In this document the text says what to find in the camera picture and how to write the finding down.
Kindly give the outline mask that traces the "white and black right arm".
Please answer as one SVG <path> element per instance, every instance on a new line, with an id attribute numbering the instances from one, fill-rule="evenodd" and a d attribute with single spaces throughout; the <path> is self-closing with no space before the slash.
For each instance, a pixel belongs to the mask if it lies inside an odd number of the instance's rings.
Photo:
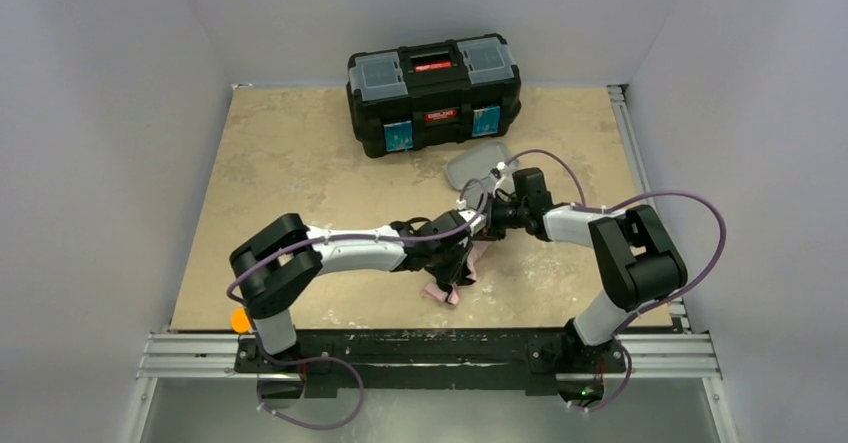
<path id="1" fill-rule="evenodd" d="M 488 193 L 484 236 L 499 240 L 509 229 L 523 229 L 540 241 L 576 244 L 594 253 L 602 289 L 566 323 L 564 360 L 596 359 L 612 346 L 627 318 L 687 282 L 688 269 L 651 206 L 607 211 L 556 203 L 539 168 L 518 170 L 511 179 L 511 192 Z"/>

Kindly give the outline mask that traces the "pink and black folding umbrella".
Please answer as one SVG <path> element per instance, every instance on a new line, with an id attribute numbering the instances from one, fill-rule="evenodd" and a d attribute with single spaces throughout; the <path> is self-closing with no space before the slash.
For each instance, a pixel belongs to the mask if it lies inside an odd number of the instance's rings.
<path id="1" fill-rule="evenodd" d="M 459 290 L 478 281 L 476 265 L 491 245 L 490 241 L 472 241 L 457 247 L 436 265 L 426 267 L 433 281 L 423 287 L 421 294 L 446 305 L 458 305 Z"/>

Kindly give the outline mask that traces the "grey umbrella case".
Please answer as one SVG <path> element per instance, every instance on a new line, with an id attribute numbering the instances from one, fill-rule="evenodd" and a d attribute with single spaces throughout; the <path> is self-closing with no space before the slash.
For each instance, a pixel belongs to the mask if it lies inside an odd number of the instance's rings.
<path id="1" fill-rule="evenodd" d="M 498 181 L 491 170 L 498 163 L 506 163 L 513 157 L 509 148 L 499 140 L 486 141 L 463 152 L 445 165 L 448 184 L 456 191 L 461 191 L 471 179 L 477 179 L 482 185 L 472 184 L 466 196 L 471 198 L 473 191 L 491 192 Z"/>

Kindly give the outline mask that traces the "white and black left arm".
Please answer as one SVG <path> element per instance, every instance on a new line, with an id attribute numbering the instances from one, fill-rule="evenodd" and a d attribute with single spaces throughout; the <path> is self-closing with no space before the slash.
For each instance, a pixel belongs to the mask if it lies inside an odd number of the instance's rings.
<path id="1" fill-rule="evenodd" d="M 349 231 L 308 226 L 288 213 L 237 247 L 229 263 L 262 349 L 277 356 L 297 342 L 290 307 L 316 277 L 423 269 L 445 269 L 453 277 L 484 227 L 485 217 L 473 210 L 449 210 L 418 228 L 395 221 Z"/>

